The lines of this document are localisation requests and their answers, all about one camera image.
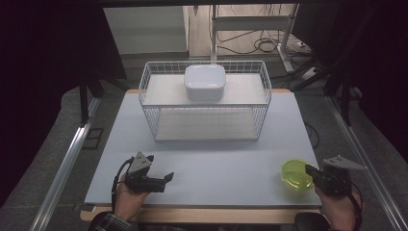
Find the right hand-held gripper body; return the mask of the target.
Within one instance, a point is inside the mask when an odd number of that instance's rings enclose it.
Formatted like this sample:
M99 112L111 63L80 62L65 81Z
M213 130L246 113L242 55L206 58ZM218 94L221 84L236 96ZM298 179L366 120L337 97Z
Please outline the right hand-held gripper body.
M316 176L316 186L328 196L346 196L351 193L351 169L365 170L366 167L341 155L324 159Z

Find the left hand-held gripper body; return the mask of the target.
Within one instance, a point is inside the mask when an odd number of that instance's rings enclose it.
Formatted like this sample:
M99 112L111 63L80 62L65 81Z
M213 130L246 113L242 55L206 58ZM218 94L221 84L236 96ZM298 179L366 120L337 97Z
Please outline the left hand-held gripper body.
M160 184L157 178L150 178L147 172L152 162L139 152L125 173L125 185L134 193L163 193L166 184Z

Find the translucent green bowl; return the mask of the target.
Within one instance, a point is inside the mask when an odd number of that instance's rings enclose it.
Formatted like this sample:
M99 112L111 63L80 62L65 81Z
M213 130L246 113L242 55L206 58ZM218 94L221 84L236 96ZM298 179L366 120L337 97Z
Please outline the translucent green bowl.
M307 162L300 159L289 159L281 165L281 179L291 190L309 191L314 187L313 178L306 173Z

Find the white wire shelf rack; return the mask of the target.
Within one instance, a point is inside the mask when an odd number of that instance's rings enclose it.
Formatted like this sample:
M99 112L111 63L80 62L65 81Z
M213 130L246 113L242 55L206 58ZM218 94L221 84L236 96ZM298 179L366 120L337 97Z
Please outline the white wire shelf rack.
M219 64L226 73L219 101L192 101L184 85L186 68ZM256 141L271 100L262 61L149 62L139 86L140 105L156 141Z

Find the white square bowl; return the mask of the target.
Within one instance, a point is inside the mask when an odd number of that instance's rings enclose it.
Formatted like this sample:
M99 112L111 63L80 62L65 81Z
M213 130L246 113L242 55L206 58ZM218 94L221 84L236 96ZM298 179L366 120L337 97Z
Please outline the white square bowl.
M219 64L193 64L186 68L184 85L189 100L219 101L226 85L226 73Z

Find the person's left hand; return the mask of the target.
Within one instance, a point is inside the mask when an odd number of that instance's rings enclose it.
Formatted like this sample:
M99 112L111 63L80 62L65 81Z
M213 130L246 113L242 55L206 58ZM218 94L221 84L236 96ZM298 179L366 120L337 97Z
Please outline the person's left hand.
M114 214L123 220L131 220L139 213L147 196L148 192L134 193L124 183L119 183Z

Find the person's dark clothing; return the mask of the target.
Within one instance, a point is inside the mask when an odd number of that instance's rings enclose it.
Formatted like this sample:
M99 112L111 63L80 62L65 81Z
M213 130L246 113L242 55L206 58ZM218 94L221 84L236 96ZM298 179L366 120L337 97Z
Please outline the person's dark clothing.
M330 225L326 218L317 213L299 213L294 218L297 231L328 231Z

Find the light grey table board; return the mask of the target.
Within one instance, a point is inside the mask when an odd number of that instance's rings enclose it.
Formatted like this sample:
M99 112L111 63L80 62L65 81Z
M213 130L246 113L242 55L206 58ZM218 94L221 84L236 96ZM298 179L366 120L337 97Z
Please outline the light grey table board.
M107 204L119 167L137 152L152 155L150 177L173 173L148 205L191 207L318 207L312 190L296 192L281 180L292 158L317 163L294 94L271 97L257 141L155 141L139 96L127 93L90 183L85 201Z

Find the black metal stand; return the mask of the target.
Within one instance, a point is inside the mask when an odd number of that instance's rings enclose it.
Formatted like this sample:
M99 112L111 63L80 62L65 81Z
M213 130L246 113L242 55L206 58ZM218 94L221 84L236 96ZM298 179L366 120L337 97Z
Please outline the black metal stand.
M100 98L104 95L104 89L102 87L101 81L104 80L111 85L127 91L130 89L127 85L119 82L115 78L102 73L100 71L93 71L90 74L83 74L80 78L80 107L81 107L81 126L84 127L90 118L89 115L89 102L88 102L88 91L93 97Z
M323 87L323 93L327 96L334 96L338 90L341 90L340 114L343 121L347 125L350 125L348 115L350 100L350 81L348 79L348 72L343 64L332 64L328 67L325 67L323 70L321 70L317 74L314 74L307 80L304 80L300 84L290 87L290 90L302 90L325 76L328 76L328 80Z

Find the white power strip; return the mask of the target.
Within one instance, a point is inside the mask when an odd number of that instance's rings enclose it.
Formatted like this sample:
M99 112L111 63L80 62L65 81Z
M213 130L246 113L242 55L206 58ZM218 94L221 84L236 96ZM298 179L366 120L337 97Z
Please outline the white power strip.
M303 80L309 79L315 74L317 74L318 72L319 70L316 67L312 67L302 75L302 79Z

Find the white cabinet panel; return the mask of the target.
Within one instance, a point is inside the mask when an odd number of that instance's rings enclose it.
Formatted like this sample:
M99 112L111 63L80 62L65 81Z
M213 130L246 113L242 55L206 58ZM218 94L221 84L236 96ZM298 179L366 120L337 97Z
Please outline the white cabinet panel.
M121 55L187 52L182 7L105 8Z

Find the metal floor rail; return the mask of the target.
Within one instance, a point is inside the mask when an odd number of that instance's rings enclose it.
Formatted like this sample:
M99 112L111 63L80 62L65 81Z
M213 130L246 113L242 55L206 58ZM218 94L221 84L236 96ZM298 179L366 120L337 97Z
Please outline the metal floor rail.
M408 223L405 221L392 195L380 179L377 171L374 169L374 166L372 165L367 152L358 140L352 127L347 125L343 120L340 112L340 106L336 102L336 99L332 96L326 96L325 99L338 124L340 125L344 136L346 137L352 149L352 152L359 160L359 162L366 167L364 173L392 227L395 231L408 231Z
M45 231L52 218L58 201L63 193L65 184L74 167L77 157L88 135L89 129L94 121L95 113L100 104L100 99L92 98L88 106L87 116L89 117L84 125L81 125L65 153L62 163L44 197L38 212L29 228L29 231Z

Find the white desk frame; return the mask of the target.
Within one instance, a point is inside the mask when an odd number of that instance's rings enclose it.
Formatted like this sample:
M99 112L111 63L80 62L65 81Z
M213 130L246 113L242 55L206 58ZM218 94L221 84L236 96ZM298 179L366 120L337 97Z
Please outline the white desk frame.
M275 30L283 31L282 39L277 43L276 49L282 64L288 73L294 73L293 66L287 55L286 47L292 31L298 4L292 6L288 15L265 16L217 16L217 6L211 7L211 60L217 59L216 38L218 31L254 31Z

